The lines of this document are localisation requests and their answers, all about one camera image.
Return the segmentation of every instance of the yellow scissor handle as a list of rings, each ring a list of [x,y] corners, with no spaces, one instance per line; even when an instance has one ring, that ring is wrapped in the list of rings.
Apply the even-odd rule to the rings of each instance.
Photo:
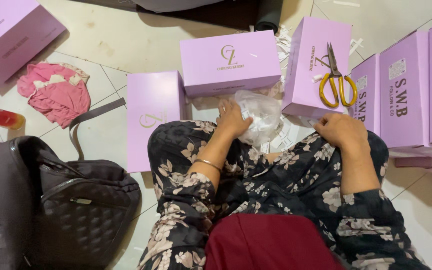
[[[349,83],[351,89],[353,90],[353,99],[349,103],[346,102],[346,99],[344,97],[343,77],[339,77],[339,95],[341,96],[341,103],[343,104],[343,106],[351,107],[354,105],[354,103],[356,103],[356,99],[358,97],[358,90],[356,88],[356,84],[354,84],[353,80],[351,80],[350,77],[344,76],[344,79],[346,80],[346,82]]]
[[[334,104],[330,103],[325,97],[324,89],[325,89],[325,84],[328,81],[328,78],[329,78],[329,73],[326,73],[326,75],[324,75],[321,83],[319,83],[319,97],[321,98],[322,102],[326,106],[331,107],[331,108],[337,108],[339,106],[339,98],[338,98],[338,91],[336,89],[334,78],[329,78],[329,84],[331,85],[331,90],[333,90],[333,96],[334,96],[335,103]]]

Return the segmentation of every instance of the sleeve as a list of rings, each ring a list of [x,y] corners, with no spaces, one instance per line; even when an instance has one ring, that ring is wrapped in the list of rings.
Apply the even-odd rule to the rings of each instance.
[[[181,175],[161,191],[149,242],[138,270],[202,270],[206,262],[205,245],[212,226],[215,196],[213,183],[203,174]]]
[[[411,245],[401,212],[381,190],[343,199],[336,245],[354,269],[430,269]]]

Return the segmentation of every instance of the scissors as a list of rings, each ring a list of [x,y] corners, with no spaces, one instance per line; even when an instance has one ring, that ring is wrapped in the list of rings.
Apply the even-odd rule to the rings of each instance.
[[[333,51],[333,45],[331,43],[328,43],[328,58],[329,58],[329,68],[331,69],[331,73],[326,73],[324,75],[321,83],[319,84],[319,97],[321,98],[322,102],[331,108],[337,108],[339,106],[339,98],[338,98],[338,91],[336,89],[335,77],[339,77],[339,95],[341,96],[341,103],[343,103],[343,106],[345,107],[351,107],[354,103],[356,103],[356,99],[358,96],[356,84],[354,84],[353,80],[351,80],[350,77],[344,76],[344,79],[351,85],[351,88],[353,90],[353,99],[351,102],[347,103],[346,99],[344,97],[344,87],[343,87],[343,75],[341,75],[341,72],[338,71],[338,66],[336,65],[336,58],[335,53]],[[331,85],[331,90],[333,90],[334,100],[336,101],[334,104],[331,104],[325,97],[324,89],[325,84],[329,79],[329,84]]]

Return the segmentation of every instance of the white tile floor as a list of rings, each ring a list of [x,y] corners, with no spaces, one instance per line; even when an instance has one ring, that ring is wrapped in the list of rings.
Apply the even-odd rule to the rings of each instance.
[[[315,16],[353,25],[352,38],[363,46],[351,55],[350,68],[381,52],[413,30],[432,27],[432,0],[351,0],[360,7],[331,0],[285,0],[282,23],[293,30],[303,16]],[[69,33],[37,58],[73,64],[91,78],[91,109],[126,97],[126,74],[182,70],[178,41],[232,34],[233,29],[191,21],[108,9],[67,0],[39,0]],[[215,97],[195,99],[188,105],[192,119],[213,121],[218,115]],[[26,126],[18,132],[0,128],[0,141],[19,135],[41,137],[64,161],[77,159],[68,130],[51,124],[26,104],[15,87],[0,89],[0,108],[23,114]],[[296,142],[311,133],[309,119],[289,116],[290,137]],[[126,167],[126,108],[119,107],[82,123],[78,137],[85,158],[107,159]],[[151,175],[132,173],[142,189],[141,215],[132,223],[113,269],[134,269],[158,219]],[[382,185],[397,210],[403,213],[407,232],[432,267],[432,174],[423,169],[395,168],[390,163]]]

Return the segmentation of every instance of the hand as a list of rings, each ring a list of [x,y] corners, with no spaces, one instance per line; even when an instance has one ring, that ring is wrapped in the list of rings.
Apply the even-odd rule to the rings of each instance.
[[[349,115],[327,113],[313,127],[328,143],[341,150],[369,149],[366,127]]]
[[[218,125],[216,131],[229,135],[233,140],[243,135],[253,122],[252,117],[243,120],[241,107],[234,100],[220,100],[218,109],[219,117],[216,118]]]

